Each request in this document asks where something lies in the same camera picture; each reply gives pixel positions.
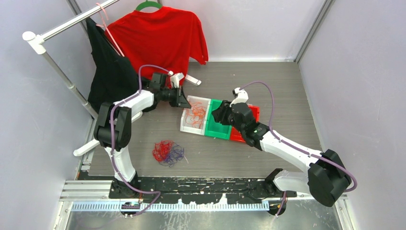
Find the red t-shirt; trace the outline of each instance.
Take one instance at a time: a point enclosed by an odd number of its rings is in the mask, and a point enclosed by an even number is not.
[[[153,13],[134,11],[108,28],[137,72],[152,64],[186,76],[189,57],[202,65],[209,59],[202,24],[190,11],[165,6]],[[144,67],[141,76],[151,79],[153,72],[164,71]]]

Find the gray floor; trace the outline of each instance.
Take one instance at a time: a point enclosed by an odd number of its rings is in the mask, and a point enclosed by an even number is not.
[[[292,62],[210,62],[190,63],[189,72],[202,81],[200,86],[186,82],[186,95],[232,100],[232,90],[248,82],[268,83],[275,96],[273,128],[281,135],[313,149],[320,149],[315,124],[302,84],[299,67]],[[260,121],[271,115],[268,90],[255,84],[246,88],[250,104],[260,107]],[[270,153],[246,144],[180,132],[182,109],[161,103],[133,123],[129,144],[131,161],[142,176],[266,177],[275,168],[297,169]],[[169,168],[152,156],[154,143],[173,140],[185,148],[185,159]],[[90,175],[113,175],[103,148],[95,149]]]

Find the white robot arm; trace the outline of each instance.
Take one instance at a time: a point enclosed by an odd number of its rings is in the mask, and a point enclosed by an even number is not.
[[[223,125],[232,125],[248,145],[275,154],[302,171],[275,169],[265,179],[268,190],[307,193],[321,204],[333,206],[351,184],[350,176],[344,173],[348,171],[338,154],[330,149],[326,152],[309,149],[281,136],[271,127],[255,120],[246,103],[248,95],[245,90],[236,88],[233,94],[233,101],[222,101],[220,107],[212,112],[214,120]]]
[[[133,187],[137,187],[137,173],[131,163],[128,143],[131,139],[131,123],[141,116],[142,111],[155,109],[159,101],[168,101],[173,107],[191,108],[179,84],[184,75],[182,73],[172,75],[170,77],[171,88],[165,87],[167,77],[166,74],[154,73],[151,81],[144,81],[143,87],[147,90],[141,90],[136,97],[130,96],[129,98],[132,99],[124,99],[124,103],[123,101],[103,103],[100,107],[94,137],[109,154],[110,160],[114,155],[114,164],[117,169],[114,177],[118,182],[123,181],[118,175],[120,172],[127,182]],[[112,152],[110,113],[116,104],[119,104],[119,107],[114,112],[115,147]]]

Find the green hanger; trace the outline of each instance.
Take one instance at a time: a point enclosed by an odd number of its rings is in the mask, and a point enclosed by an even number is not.
[[[156,1],[146,0],[146,1],[142,2],[141,4],[139,4],[135,10],[141,11],[142,9],[145,9],[147,7],[155,7],[155,8],[161,9],[162,5],[157,3]]]

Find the clothes hanger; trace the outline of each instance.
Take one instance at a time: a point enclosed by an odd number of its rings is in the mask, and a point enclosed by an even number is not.
[[[141,4],[139,4],[135,10],[141,11],[142,9],[145,9],[147,7],[155,7],[155,8],[161,9],[162,5],[157,3],[156,1],[146,0],[146,1],[142,2]]]
[[[104,12],[104,15],[106,16],[106,19],[109,20],[109,16],[107,16],[106,10],[100,4],[96,3],[96,5],[98,5],[101,8],[101,10]],[[110,33],[109,28],[107,28],[107,25],[106,25],[106,22],[104,21],[103,15],[100,12],[99,12],[99,15],[101,17],[101,21],[103,22],[103,25],[96,24],[96,26],[102,27],[102,28],[104,27],[106,29],[107,33],[109,34],[110,38],[112,39],[112,41],[113,41],[113,43],[115,45],[115,48],[117,48],[117,50],[118,50],[118,54],[120,54],[121,56],[124,57],[124,53],[121,51],[121,49],[118,46],[117,42],[115,41],[112,33]]]

